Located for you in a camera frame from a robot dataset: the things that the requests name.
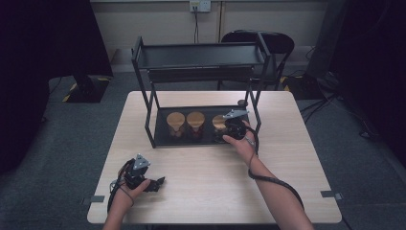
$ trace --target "cup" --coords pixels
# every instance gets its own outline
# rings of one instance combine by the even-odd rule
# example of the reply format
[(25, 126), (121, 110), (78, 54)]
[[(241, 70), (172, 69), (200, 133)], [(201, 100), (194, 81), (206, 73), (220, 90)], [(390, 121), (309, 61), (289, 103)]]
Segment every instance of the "cup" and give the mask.
[(185, 116), (180, 112), (172, 112), (167, 117), (169, 135), (173, 138), (181, 138), (185, 133)]
[(191, 112), (186, 118), (191, 137), (199, 139), (203, 137), (204, 114), (201, 112)]
[(224, 143), (223, 135), (227, 134), (226, 120), (223, 115), (213, 117), (212, 123), (214, 127), (214, 141), (217, 143)]

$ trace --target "wall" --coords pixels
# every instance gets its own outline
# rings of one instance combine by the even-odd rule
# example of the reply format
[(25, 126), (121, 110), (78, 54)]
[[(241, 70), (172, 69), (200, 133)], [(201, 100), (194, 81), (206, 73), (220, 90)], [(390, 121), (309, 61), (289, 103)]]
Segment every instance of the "wall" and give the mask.
[[(195, 19), (189, 1), (93, 0), (92, 7), (109, 54), (132, 48), (137, 36), (146, 44), (194, 43)], [(212, 1), (197, 16), (199, 41), (217, 42), (238, 29), (290, 35), (297, 46), (316, 44), (327, 0)]]

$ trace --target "wooden table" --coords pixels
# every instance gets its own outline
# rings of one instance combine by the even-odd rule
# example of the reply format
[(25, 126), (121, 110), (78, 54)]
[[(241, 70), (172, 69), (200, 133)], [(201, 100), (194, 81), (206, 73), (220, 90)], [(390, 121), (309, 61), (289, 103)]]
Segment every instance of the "wooden table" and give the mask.
[[(236, 104), (244, 95), (237, 91), (158, 92), (161, 106)], [(341, 214), (334, 197), (322, 197), (321, 191), (330, 191), (330, 187), (293, 96), (289, 92), (263, 91), (258, 107), (262, 121), (259, 158), (298, 191), (312, 222), (339, 222)], [(141, 92), (131, 92), (95, 192), (95, 196), (105, 196), (104, 202), (91, 204), (87, 216), (90, 222), (104, 223), (109, 184), (127, 160), (141, 153), (151, 162), (146, 177), (165, 176), (166, 181), (158, 193), (140, 195), (124, 222), (275, 223), (232, 146), (153, 149), (144, 129), (146, 115)], [(249, 118), (254, 127), (253, 112)]]

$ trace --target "black tray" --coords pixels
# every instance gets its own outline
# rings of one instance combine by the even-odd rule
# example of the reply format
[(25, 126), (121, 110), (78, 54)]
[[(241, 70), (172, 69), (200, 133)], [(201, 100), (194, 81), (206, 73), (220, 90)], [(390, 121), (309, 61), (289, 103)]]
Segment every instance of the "black tray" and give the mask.
[[(224, 144), (221, 138), (215, 138), (213, 118), (217, 115), (225, 115), (231, 110), (246, 110), (245, 106), (222, 105), (222, 106), (188, 106), (188, 107), (161, 107), (157, 112), (154, 142), (156, 147), (160, 146), (196, 146), (196, 145), (216, 145)], [(203, 124), (203, 134), (199, 139), (192, 137), (185, 121), (185, 133), (180, 138), (174, 138), (169, 135), (169, 125), (167, 117), (172, 112), (180, 112), (185, 118), (191, 112), (201, 112), (205, 115)], [(241, 117), (248, 122), (248, 116)]]

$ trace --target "black backdrop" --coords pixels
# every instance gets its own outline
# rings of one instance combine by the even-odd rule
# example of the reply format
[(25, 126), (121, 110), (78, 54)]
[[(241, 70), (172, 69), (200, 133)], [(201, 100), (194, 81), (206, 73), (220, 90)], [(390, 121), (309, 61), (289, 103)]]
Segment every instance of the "black backdrop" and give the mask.
[(0, 52), (1, 173), (24, 158), (48, 101), (49, 79), (112, 71), (89, 0), (1, 0)]
[(406, 167), (406, 2), (353, 0), (330, 66)]

